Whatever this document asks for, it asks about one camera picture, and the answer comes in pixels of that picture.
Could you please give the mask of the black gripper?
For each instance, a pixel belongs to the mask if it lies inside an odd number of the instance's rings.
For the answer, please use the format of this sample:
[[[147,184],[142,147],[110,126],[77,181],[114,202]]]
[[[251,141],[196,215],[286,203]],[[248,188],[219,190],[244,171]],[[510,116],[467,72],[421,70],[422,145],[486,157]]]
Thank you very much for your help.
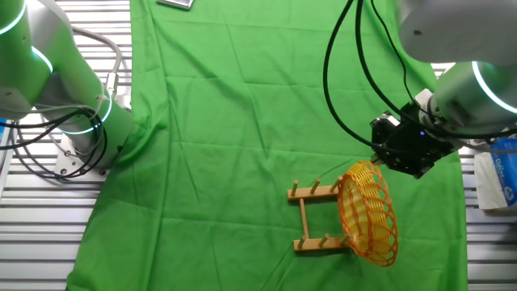
[[[372,143],[381,146],[374,149],[370,162],[386,165],[389,169],[421,178],[441,158],[448,156],[456,147],[448,141],[432,137],[424,128],[405,117],[398,120],[390,112],[384,112],[370,123]]]

